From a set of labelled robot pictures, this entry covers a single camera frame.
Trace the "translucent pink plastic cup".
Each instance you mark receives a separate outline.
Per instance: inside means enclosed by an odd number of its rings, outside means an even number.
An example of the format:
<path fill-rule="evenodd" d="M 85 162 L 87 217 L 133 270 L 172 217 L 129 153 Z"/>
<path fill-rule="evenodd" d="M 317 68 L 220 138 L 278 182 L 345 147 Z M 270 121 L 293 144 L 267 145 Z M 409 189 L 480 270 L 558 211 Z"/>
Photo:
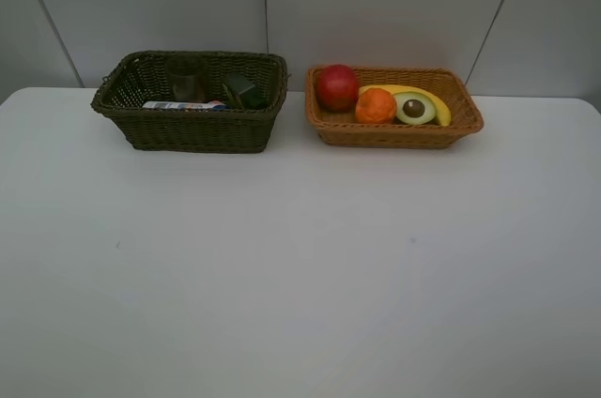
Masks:
<path fill-rule="evenodd" d="M 169 56 L 165 71 L 175 101 L 201 103 L 208 100 L 207 67 L 200 56 Z"/>

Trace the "orange wicker basket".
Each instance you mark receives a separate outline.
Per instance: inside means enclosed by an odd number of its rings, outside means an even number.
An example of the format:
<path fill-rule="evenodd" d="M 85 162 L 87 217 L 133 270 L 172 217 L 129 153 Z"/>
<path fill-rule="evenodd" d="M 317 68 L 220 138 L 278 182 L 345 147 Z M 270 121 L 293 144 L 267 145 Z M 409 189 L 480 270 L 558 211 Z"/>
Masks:
<path fill-rule="evenodd" d="M 447 127 L 437 124 L 359 124 L 355 121 L 352 111 L 332 113 L 317 100 L 317 79 L 323 69 L 322 66 L 317 66 L 307 71 L 305 108 L 309 123 L 319 138 L 328 145 L 442 149 L 484 127 L 483 117 L 468 90 L 448 69 L 352 68 L 359 85 L 407 85 L 434 94 L 450 109 L 451 122 Z"/>

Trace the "red apple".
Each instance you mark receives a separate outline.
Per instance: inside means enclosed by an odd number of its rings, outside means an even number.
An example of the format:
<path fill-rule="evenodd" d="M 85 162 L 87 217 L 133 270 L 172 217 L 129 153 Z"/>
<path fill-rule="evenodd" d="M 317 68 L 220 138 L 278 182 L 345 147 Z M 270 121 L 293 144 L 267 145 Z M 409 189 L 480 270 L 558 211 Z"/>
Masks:
<path fill-rule="evenodd" d="M 349 112 L 359 96 L 359 82 L 354 70 L 338 64 L 325 67 L 316 79 L 316 98 L 330 112 Z"/>

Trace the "orange mandarin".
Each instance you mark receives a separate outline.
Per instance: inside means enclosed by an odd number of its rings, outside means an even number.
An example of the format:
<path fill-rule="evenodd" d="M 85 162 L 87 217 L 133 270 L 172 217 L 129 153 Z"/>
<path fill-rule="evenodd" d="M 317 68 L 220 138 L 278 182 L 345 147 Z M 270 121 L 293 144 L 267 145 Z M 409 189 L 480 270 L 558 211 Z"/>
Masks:
<path fill-rule="evenodd" d="M 355 107 L 355 121 L 359 124 L 391 124 L 397 112 L 393 95 L 382 88 L 369 88 L 360 93 Z"/>

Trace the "white blue shampoo bottle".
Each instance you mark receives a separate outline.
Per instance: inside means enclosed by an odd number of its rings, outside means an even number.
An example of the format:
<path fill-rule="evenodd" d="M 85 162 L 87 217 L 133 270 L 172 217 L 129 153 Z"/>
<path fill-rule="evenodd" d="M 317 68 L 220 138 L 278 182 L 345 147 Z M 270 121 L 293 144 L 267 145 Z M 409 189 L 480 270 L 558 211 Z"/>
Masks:
<path fill-rule="evenodd" d="M 228 110 L 229 106 L 218 100 L 209 102 L 148 101 L 143 104 L 142 108 L 147 110 L 196 112 Z"/>

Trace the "dark green bottle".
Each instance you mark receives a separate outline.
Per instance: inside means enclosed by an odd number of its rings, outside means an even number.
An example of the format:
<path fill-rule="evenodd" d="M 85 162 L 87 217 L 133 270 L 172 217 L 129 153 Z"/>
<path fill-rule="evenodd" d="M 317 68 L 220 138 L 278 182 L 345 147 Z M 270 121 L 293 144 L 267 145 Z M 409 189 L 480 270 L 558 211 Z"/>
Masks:
<path fill-rule="evenodd" d="M 258 111 L 269 106 L 269 99 L 260 92 L 252 81 L 240 74 L 229 73 L 225 75 L 222 85 L 227 103 L 231 108 Z"/>

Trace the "halved avocado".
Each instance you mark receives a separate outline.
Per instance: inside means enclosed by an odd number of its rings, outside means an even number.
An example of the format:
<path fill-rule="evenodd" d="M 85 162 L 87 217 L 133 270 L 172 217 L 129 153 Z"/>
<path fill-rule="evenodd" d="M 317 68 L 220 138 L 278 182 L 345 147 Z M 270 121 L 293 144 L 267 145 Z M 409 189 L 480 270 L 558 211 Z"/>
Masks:
<path fill-rule="evenodd" d="M 411 126 L 431 123 L 437 116 L 434 102 L 420 92 L 401 92 L 393 95 L 397 110 L 396 118 Z"/>

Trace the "yellow banana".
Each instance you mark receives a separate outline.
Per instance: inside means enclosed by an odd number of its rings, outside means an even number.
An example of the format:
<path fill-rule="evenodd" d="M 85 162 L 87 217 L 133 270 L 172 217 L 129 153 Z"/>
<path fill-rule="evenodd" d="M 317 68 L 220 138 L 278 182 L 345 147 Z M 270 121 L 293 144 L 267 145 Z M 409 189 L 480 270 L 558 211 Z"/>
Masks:
<path fill-rule="evenodd" d="M 359 95 L 361 92 L 369 89 L 369 88 L 382 88 L 392 95 L 401 92 L 420 92 L 428 96 L 435 104 L 437 109 L 436 118 L 428 124 L 435 124 L 442 127 L 447 127 L 451 124 L 452 116 L 449 107 L 437 96 L 434 94 L 425 91 L 418 87 L 408 86 L 408 85 L 398 85 L 398 84 L 373 84 L 373 85 L 365 85 L 359 89 Z"/>

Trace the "dark brown wicker basket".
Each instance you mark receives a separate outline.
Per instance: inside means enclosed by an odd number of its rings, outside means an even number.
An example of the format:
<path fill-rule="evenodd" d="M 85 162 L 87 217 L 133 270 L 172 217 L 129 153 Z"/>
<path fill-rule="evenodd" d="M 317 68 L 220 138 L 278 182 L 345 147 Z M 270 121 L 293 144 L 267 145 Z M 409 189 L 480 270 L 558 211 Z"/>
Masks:
<path fill-rule="evenodd" d="M 223 82 L 237 73 L 255 85 L 267 101 L 264 109 L 148 109 L 149 101 L 169 101 L 173 90 L 167 59 L 201 60 L 201 77 L 212 100 L 227 102 Z M 287 91 L 287 64 L 276 54 L 224 51 L 141 51 L 126 55 L 104 78 L 92 109 L 110 119 L 136 149 L 248 154 L 263 151 L 270 140 Z"/>

